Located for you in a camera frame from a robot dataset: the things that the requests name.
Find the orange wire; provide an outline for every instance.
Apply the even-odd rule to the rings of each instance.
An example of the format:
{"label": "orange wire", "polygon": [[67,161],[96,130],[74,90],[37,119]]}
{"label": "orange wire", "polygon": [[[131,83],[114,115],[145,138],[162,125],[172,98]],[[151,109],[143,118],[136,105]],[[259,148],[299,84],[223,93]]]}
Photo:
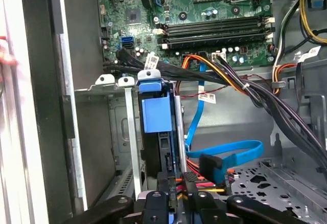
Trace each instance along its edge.
{"label": "orange wire", "polygon": [[[278,75],[280,74],[280,72],[282,71],[282,69],[285,69],[285,68],[290,68],[290,67],[295,67],[296,66],[296,64],[284,64],[284,65],[280,65],[280,66],[278,66],[277,68],[276,68],[276,70],[275,70],[275,82],[278,82]],[[278,94],[279,92],[281,91],[281,89],[280,88],[277,88],[277,89],[275,89],[274,90],[274,94],[276,95],[276,94]]]}

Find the yellow wire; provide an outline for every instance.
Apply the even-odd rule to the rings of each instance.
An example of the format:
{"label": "yellow wire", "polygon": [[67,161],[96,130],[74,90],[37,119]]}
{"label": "yellow wire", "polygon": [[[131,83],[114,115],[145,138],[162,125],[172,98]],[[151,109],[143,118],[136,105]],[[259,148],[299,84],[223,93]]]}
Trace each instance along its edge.
{"label": "yellow wire", "polygon": [[[230,86],[232,86],[234,89],[238,90],[239,92],[243,93],[243,94],[246,94],[243,90],[241,90],[240,88],[238,88],[237,86],[235,86],[235,84],[232,82],[232,80],[227,76],[225,75],[225,73],[223,73],[220,69],[216,68],[215,65],[213,65],[212,63],[210,63],[210,61],[206,60],[205,58],[201,57],[201,56],[198,56],[198,55],[189,55],[190,57],[193,57],[197,60],[201,60],[203,61],[204,63],[206,63],[209,67],[211,67],[212,69],[214,69],[217,73],[219,73],[219,75],[225,79],[226,82],[229,83]],[[186,66],[186,64],[188,63],[190,58],[186,58],[184,60],[184,64]]]}
{"label": "yellow wire", "polygon": [[306,29],[308,34],[313,39],[315,39],[316,41],[318,41],[320,43],[327,43],[327,39],[316,36],[311,31],[311,28],[309,26],[308,19],[307,19],[307,13],[306,13],[306,0],[300,0],[300,15],[301,15],[301,20],[302,20],[302,23],[303,23],[303,27]]}
{"label": "yellow wire", "polygon": [[201,189],[201,191],[207,191],[207,192],[225,192],[224,189]]}

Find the white plastic tab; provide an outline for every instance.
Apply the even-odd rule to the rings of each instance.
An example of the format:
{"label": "white plastic tab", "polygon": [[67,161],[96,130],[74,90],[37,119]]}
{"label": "white plastic tab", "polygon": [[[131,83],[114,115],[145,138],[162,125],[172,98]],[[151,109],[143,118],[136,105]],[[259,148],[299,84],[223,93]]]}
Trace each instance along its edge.
{"label": "white plastic tab", "polygon": [[133,77],[121,77],[118,80],[119,87],[131,87],[135,86],[135,80]]}
{"label": "white plastic tab", "polygon": [[96,81],[96,85],[114,84],[114,83],[115,83],[114,76],[112,74],[103,74]]}

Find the cable tie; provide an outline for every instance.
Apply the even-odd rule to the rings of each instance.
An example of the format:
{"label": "cable tie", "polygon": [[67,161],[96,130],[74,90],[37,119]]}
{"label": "cable tie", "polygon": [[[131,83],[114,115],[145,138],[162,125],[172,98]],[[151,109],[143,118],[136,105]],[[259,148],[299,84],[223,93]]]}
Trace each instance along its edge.
{"label": "cable tie", "polygon": [[244,86],[242,87],[242,89],[245,90],[247,87],[250,87],[250,84],[245,83]]}

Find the black cable bundle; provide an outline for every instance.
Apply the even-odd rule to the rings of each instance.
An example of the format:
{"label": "black cable bundle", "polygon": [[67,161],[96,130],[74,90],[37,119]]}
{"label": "black cable bundle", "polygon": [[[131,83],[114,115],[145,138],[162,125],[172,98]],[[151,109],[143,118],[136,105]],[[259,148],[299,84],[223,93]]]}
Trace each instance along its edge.
{"label": "black cable bundle", "polygon": [[[226,61],[220,56],[216,57],[219,62],[217,64],[213,63],[215,67],[227,74],[228,78],[240,90],[246,90],[246,94],[252,99],[255,106],[263,107],[274,118],[285,136],[317,163],[319,166],[317,171],[323,173],[327,181],[327,151],[297,112],[263,86],[242,79]],[[104,65],[112,68],[112,70],[121,70],[133,75],[144,69],[144,64],[131,56],[125,49],[119,50],[118,59],[123,63],[122,66],[111,66],[107,63]],[[227,81],[216,72],[195,72],[161,61],[158,63],[157,69],[160,70],[161,76],[167,80],[204,80],[228,85]]]}

